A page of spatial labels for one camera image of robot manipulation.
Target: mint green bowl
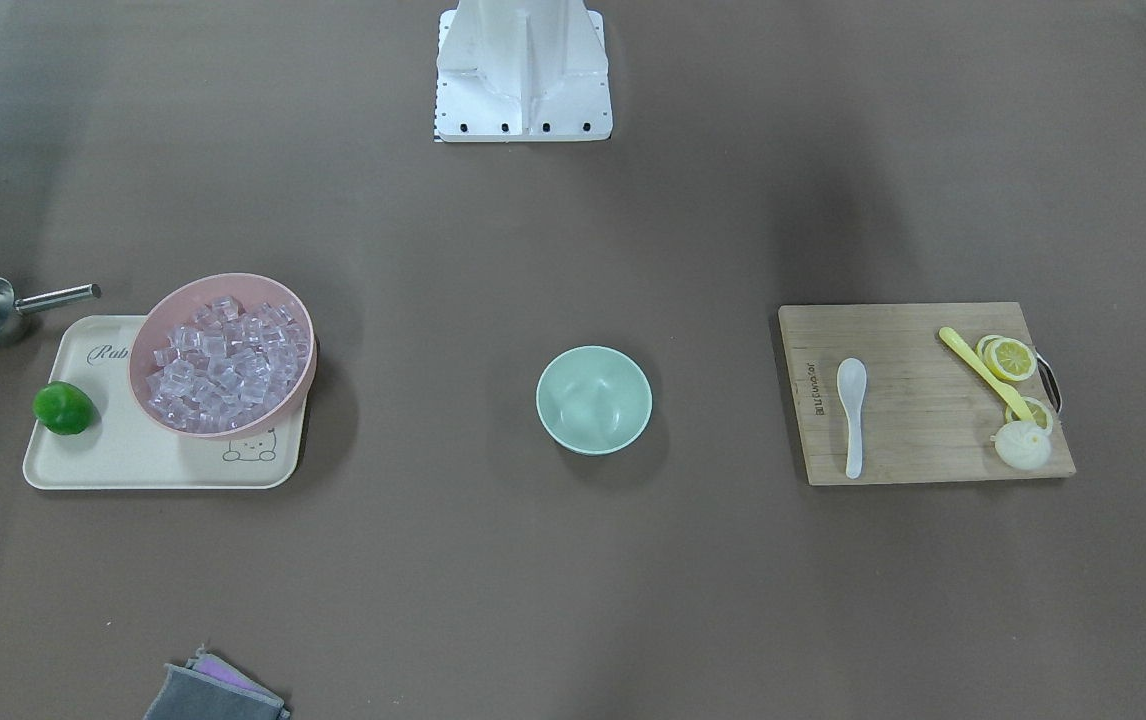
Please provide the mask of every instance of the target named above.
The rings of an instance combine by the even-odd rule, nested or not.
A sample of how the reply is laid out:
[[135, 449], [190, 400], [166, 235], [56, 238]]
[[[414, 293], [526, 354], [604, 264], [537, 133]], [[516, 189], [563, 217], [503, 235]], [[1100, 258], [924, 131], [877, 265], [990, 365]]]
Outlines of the mint green bowl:
[[631, 445], [652, 415], [645, 373], [612, 347], [573, 347], [537, 378], [537, 418], [564, 447], [607, 455]]

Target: folded towel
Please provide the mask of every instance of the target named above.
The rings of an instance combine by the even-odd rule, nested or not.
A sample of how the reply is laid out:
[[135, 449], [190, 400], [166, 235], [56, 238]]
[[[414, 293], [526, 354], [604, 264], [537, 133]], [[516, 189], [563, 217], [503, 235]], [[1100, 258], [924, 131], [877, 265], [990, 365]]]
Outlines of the folded towel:
[[204, 648], [165, 665], [165, 687], [142, 720], [289, 720], [284, 702]]

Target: white tray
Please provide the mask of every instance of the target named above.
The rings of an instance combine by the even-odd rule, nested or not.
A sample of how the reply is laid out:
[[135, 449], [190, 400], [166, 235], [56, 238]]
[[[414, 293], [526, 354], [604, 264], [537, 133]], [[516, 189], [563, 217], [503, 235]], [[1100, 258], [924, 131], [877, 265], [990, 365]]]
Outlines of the white tray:
[[57, 346], [49, 381], [83, 389], [99, 420], [83, 433], [30, 433], [23, 475], [39, 490], [266, 490], [298, 467], [305, 402], [266, 435], [190, 439], [157, 426], [129, 392], [128, 357], [143, 315], [76, 320]]

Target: pink bowl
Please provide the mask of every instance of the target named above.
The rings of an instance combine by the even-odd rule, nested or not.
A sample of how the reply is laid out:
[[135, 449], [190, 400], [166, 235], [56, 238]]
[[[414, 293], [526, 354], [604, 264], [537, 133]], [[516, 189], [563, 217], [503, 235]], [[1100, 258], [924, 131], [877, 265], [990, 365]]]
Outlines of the pink bowl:
[[234, 430], [223, 430], [220, 433], [188, 433], [185, 430], [170, 428], [160, 418], [157, 418], [156, 414], [147, 406], [147, 402], [151, 400], [151, 389], [147, 385], [147, 377], [160, 369], [156, 365], [154, 351], [167, 345], [168, 331], [174, 328], [174, 324], [191, 322], [195, 310], [198, 310], [201, 305], [207, 305], [215, 297], [226, 295], [240, 300], [240, 305], [244, 307], [257, 307], [262, 302], [268, 302], [272, 307], [288, 305], [301, 310], [303, 319], [299, 322], [307, 327], [307, 332], [311, 332], [312, 338], [316, 337], [316, 327], [311, 322], [307, 306], [303, 305], [303, 300], [299, 300], [293, 291], [272, 281], [270, 277], [249, 273], [225, 273], [209, 275], [209, 277], [202, 277], [178, 288], [170, 297], [165, 297], [160, 304], [154, 306], [142, 323], [142, 329], [138, 331], [138, 337], [133, 341], [133, 350], [129, 351], [129, 388], [133, 389], [133, 397], [138, 399], [138, 407], [147, 414], [148, 418], [151, 418], [154, 424], [160, 425], [171, 433], [203, 439], [235, 439], [266, 432], [281, 420], [288, 418], [307, 400], [311, 382], [316, 378], [317, 347], [312, 343], [307, 354], [307, 369], [298, 378], [298, 383], [289, 389], [284, 401], [272, 407], [270, 413], [252, 421], [252, 423]]

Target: bowl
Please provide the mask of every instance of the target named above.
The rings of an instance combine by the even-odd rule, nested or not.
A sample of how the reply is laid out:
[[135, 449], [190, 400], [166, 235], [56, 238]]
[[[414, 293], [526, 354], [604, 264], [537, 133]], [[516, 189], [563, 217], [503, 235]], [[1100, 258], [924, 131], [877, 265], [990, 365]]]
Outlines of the bowl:
[[[207, 305], [217, 297], [226, 295], [238, 300], [240, 305], [243, 305], [245, 310], [257, 307], [262, 302], [267, 302], [272, 307], [288, 305], [291, 310], [299, 310], [298, 324], [305, 324], [308, 337], [312, 338], [311, 349], [307, 351], [307, 357], [305, 357], [307, 366], [305, 366], [305, 370], [303, 370], [303, 375], [300, 375], [297, 383], [289, 389], [284, 400], [280, 401], [280, 405], [272, 407], [260, 418], [253, 420], [252, 423], [248, 423], [246, 425], [240, 425], [240, 428], [222, 430], [222, 432], [189, 433], [186, 430], [179, 430], [163, 423], [163, 420], [158, 418], [147, 405], [151, 400], [152, 394], [151, 389], [147, 385], [147, 377], [160, 369], [156, 365], [156, 359], [154, 359], [154, 351], [168, 345], [168, 331], [174, 328], [174, 324], [190, 323], [195, 310], [198, 310], [201, 305]], [[158, 302], [151, 310], [151, 313], [147, 315], [146, 321], [142, 323], [142, 329], [139, 329], [138, 337], [134, 338], [133, 347], [129, 351], [129, 389], [133, 391], [135, 400], [138, 400], [139, 409], [148, 418], [151, 418], [154, 424], [176, 436], [204, 439], [236, 439], [254, 436], [266, 432], [266, 430], [280, 423], [281, 420], [288, 418], [289, 415], [293, 414], [293, 410], [297, 410], [307, 400], [307, 391], [311, 389], [311, 382], [316, 377], [316, 360], [317, 354], [320, 354], [317, 343], [313, 342], [314, 337], [316, 337], [316, 328], [311, 322], [311, 313], [308, 313], [307, 306], [303, 305], [303, 300], [299, 300], [298, 296], [289, 290], [289, 288], [283, 287], [276, 281], [272, 281], [270, 277], [249, 273], [209, 275], [209, 277], [202, 277], [198, 281], [178, 288], [170, 296], [165, 297], [165, 299]]]
[[537, 418], [556, 443], [578, 454], [621, 451], [645, 432], [651, 415], [649, 378], [612, 347], [564, 351], [537, 378]]

